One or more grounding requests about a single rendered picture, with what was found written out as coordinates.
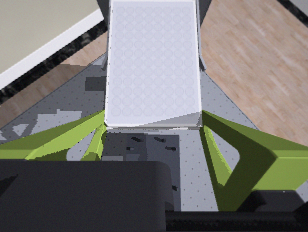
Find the white rectangular plate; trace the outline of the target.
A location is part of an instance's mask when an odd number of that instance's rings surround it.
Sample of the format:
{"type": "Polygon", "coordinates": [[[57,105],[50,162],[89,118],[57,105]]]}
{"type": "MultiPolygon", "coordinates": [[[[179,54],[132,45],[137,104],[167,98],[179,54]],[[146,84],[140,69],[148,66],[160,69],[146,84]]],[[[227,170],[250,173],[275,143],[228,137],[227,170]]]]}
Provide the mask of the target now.
{"type": "Polygon", "coordinates": [[[104,122],[203,127],[195,0],[111,0],[104,122]]]}

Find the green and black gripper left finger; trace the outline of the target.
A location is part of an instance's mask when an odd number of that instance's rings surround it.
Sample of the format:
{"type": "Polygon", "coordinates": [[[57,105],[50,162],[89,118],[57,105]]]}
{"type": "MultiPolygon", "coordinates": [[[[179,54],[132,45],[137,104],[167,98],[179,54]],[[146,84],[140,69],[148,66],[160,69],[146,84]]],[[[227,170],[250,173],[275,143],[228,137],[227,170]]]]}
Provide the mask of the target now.
{"type": "Polygon", "coordinates": [[[105,109],[48,130],[0,145],[0,159],[67,161],[70,148],[95,131],[80,161],[100,161],[106,134],[105,109]]]}

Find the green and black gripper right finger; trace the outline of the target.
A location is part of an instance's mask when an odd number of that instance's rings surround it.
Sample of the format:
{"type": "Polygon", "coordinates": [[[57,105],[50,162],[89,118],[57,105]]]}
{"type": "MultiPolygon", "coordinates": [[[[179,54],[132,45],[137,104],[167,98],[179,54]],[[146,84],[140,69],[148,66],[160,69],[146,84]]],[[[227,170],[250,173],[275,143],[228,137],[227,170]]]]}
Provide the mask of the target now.
{"type": "Polygon", "coordinates": [[[236,211],[256,190],[296,190],[308,180],[308,146],[202,110],[199,133],[218,211],[236,211]],[[233,172],[211,130],[238,150],[233,172]],[[229,179],[228,179],[229,178],[229,179]]]}

